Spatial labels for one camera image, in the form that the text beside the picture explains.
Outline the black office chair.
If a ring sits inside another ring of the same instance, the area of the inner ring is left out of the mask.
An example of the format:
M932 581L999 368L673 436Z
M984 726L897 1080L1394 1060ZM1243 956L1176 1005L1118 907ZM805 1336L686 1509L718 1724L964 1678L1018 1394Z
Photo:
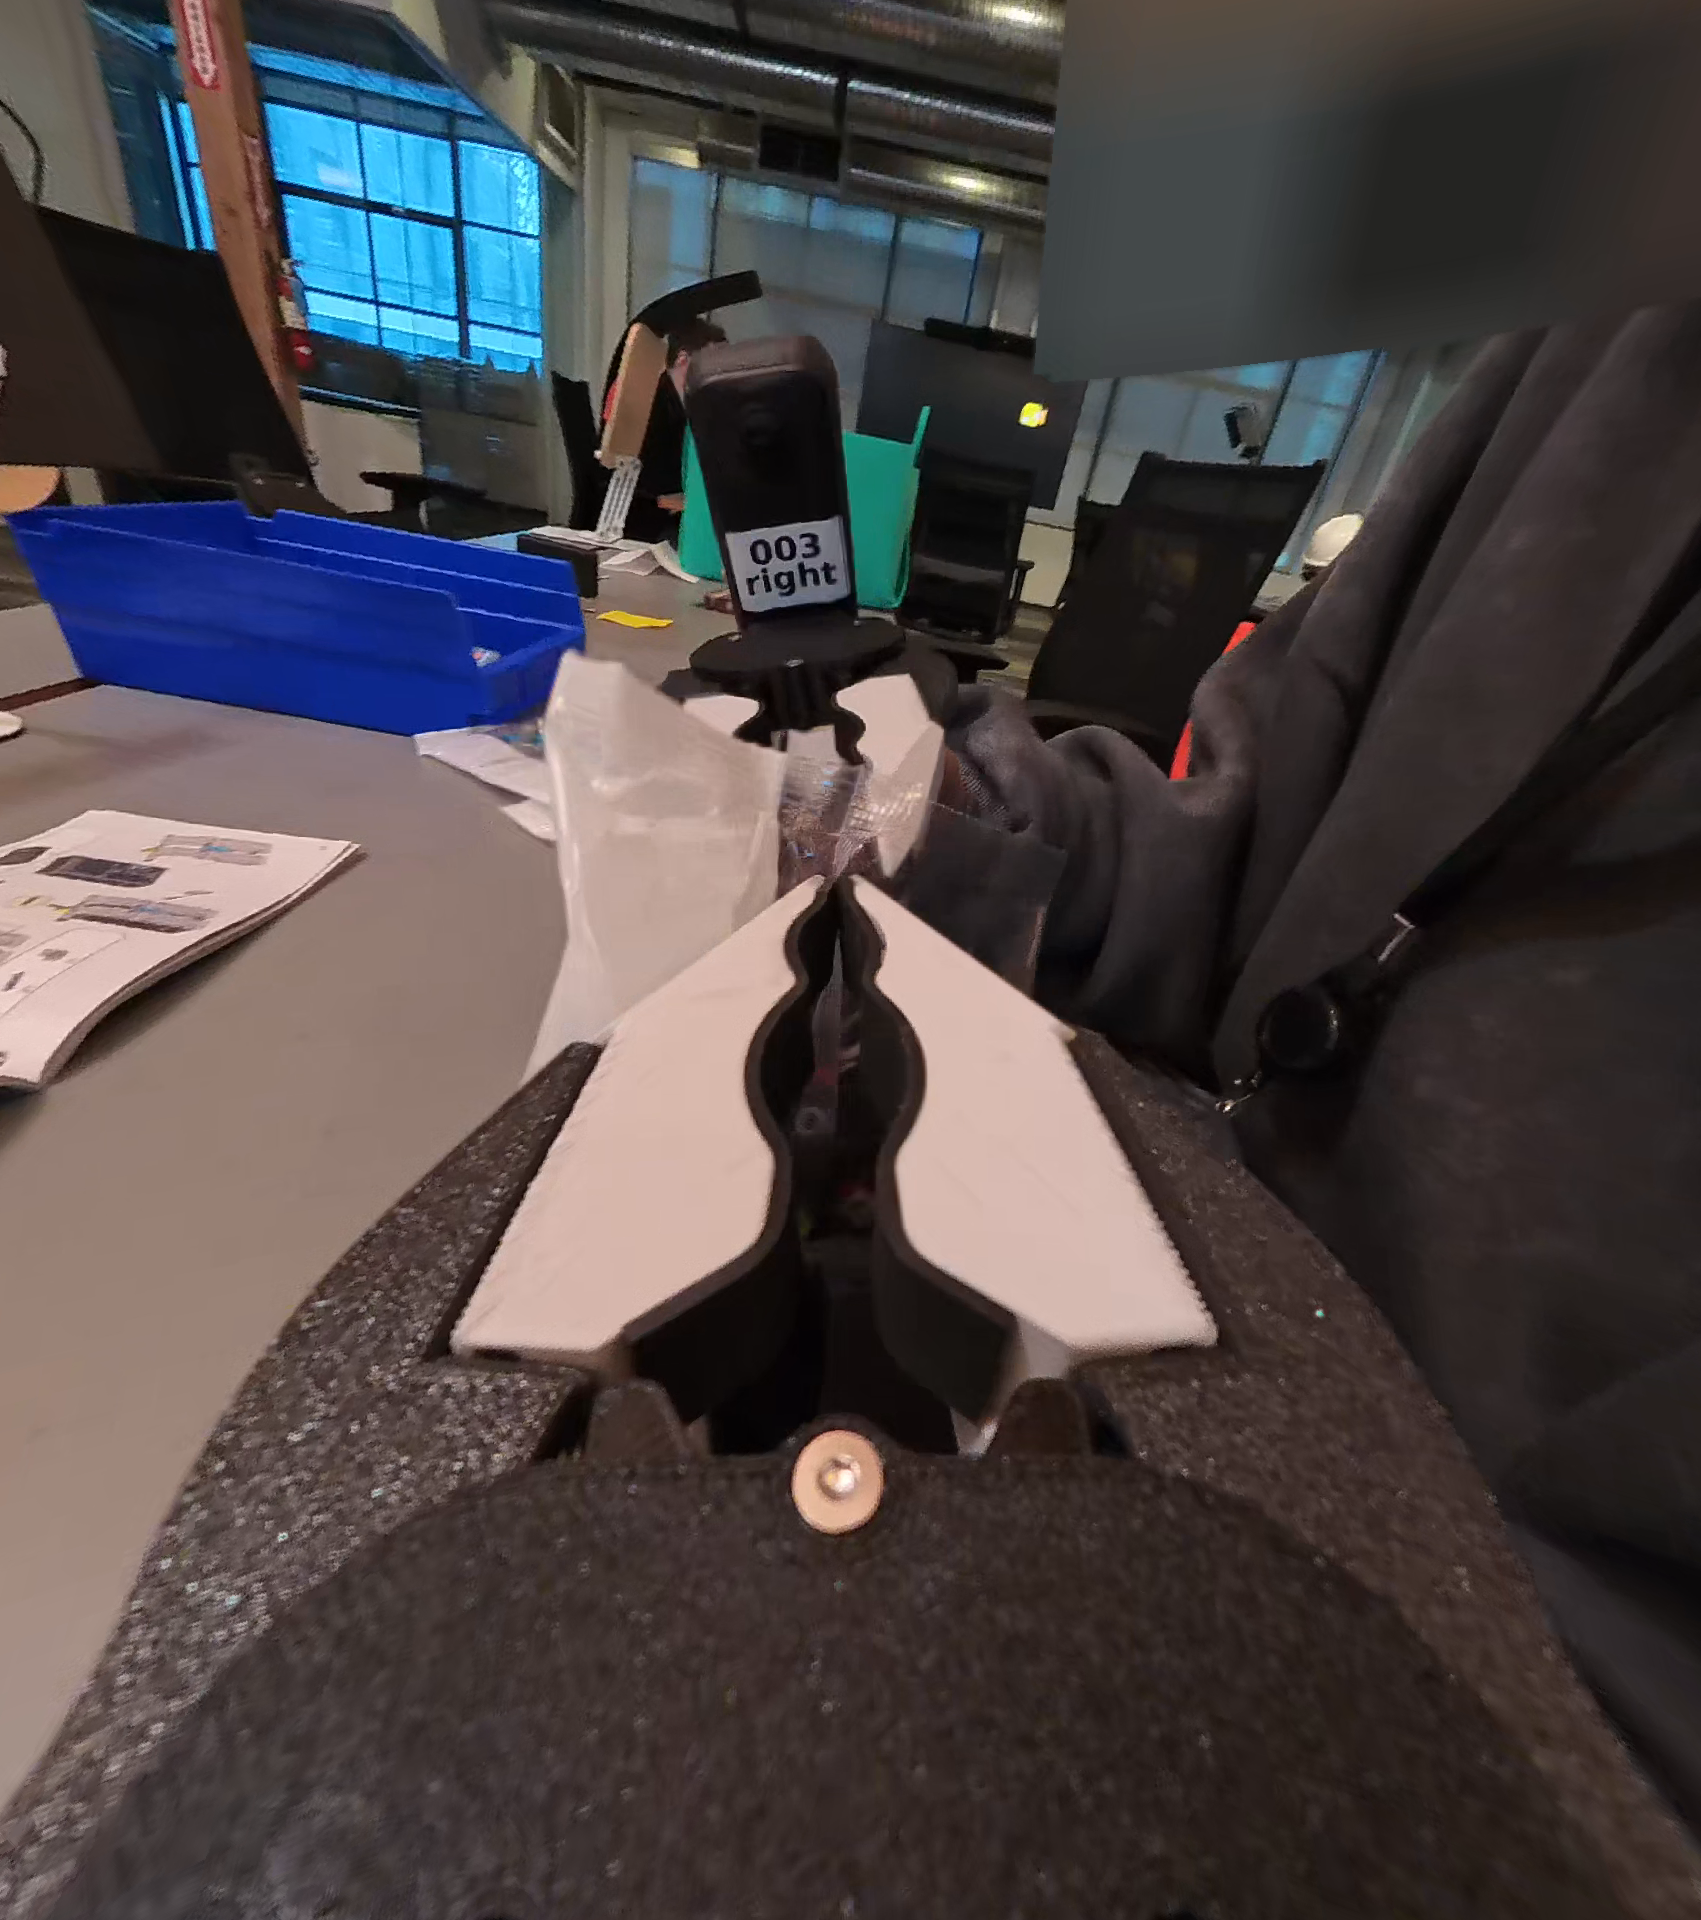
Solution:
M900 599L911 628L994 644L1021 601L1022 532L1035 475L1022 465L942 447L918 458L911 572Z
M1201 678L1251 615L1324 470L1143 451L1030 665L1035 732L1118 732L1169 769Z

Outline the black monitor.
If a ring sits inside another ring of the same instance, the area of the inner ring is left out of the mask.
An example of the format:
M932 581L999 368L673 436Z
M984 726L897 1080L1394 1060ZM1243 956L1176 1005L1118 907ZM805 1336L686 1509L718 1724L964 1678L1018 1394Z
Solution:
M1030 477L1030 508L1053 510L1088 384L1037 371L1035 346L989 330L872 319L857 429L942 458Z

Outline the teal plastic bin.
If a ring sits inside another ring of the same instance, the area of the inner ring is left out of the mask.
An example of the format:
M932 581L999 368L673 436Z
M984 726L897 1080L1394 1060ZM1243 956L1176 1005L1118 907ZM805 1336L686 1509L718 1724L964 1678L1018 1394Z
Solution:
M927 403L916 414L909 444L857 429L842 434L849 523L865 609L893 612L909 588L918 456L930 419L932 407ZM684 510L677 528L679 572L686 579L718 581L718 536L690 436L684 436L681 467Z

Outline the small clear parts bag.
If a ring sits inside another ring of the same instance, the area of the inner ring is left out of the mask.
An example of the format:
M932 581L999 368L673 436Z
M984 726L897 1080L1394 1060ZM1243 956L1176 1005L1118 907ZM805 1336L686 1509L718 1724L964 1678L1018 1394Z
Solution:
M566 944L527 1074L594 1041L801 881L876 871L863 755L824 732L763 749L613 661L572 655L545 712Z

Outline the grey desk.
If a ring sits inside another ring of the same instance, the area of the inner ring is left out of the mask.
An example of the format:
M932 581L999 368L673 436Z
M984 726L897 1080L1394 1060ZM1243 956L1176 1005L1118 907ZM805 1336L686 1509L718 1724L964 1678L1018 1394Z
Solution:
M0 1807L287 1313L518 1083L565 944L549 846L405 733L76 682L0 612L0 843L92 807L360 858L0 1095Z

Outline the black badge reel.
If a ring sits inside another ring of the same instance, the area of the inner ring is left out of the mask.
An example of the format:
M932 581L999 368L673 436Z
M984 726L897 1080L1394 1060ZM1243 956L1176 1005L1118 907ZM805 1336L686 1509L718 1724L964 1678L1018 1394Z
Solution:
M1455 886L1430 879L1363 948L1272 992L1251 1025L1246 1072L1223 1080L1217 1113L1236 1115L1274 1086L1316 1081L1352 1068L1403 989L1429 934L1455 902Z

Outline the black partition panel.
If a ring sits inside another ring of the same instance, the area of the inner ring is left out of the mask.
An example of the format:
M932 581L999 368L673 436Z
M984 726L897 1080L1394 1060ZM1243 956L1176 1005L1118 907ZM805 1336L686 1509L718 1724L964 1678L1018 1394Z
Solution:
M0 464L312 473L215 254L32 205L2 153L0 347Z

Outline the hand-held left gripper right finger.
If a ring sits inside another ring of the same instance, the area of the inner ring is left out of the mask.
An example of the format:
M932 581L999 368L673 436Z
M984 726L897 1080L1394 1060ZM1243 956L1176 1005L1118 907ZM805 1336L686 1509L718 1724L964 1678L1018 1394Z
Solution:
M1212 1348L1073 1029L871 879L842 881L838 921L883 1122L871 1303L900 1370L994 1422L1027 1379Z

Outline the bags of blue yellow parts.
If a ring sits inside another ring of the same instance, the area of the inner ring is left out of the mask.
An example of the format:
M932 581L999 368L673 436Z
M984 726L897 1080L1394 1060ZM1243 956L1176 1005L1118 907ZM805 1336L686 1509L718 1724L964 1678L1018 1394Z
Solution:
M543 843L557 840L553 779L533 739L511 727L418 732L418 755L475 782L498 799L502 813Z

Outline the silver air duct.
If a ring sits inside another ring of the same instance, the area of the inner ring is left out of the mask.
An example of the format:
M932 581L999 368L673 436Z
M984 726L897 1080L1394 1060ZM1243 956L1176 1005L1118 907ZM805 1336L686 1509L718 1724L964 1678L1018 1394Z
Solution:
M1045 176L1063 3L492 2L486 20L594 83Z

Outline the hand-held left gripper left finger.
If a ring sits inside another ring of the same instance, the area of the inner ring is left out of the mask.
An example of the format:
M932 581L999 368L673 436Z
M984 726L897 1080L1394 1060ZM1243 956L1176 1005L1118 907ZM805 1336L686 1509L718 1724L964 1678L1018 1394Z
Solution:
M454 1321L456 1356L623 1374L665 1310L763 1237L774 1157L744 1072L822 900L802 879L613 1021Z

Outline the white instruction booklet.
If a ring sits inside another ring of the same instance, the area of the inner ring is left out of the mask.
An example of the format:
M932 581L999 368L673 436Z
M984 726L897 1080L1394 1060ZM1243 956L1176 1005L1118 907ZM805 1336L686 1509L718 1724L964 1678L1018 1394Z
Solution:
M0 1091L47 1087L135 995L343 871L352 840L88 810L0 846Z

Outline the paned window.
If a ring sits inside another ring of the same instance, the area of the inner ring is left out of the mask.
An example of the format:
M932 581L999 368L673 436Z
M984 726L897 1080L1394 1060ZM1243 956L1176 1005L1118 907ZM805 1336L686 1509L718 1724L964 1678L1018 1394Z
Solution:
M324 339L543 371L543 178L447 108L265 101L287 254Z

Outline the blue plastic bin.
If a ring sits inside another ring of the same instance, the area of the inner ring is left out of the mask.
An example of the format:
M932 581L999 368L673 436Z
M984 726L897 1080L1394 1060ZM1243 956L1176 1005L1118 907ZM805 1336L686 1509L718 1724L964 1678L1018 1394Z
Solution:
M237 500L8 518L83 678L393 736L543 707L574 572L478 541Z

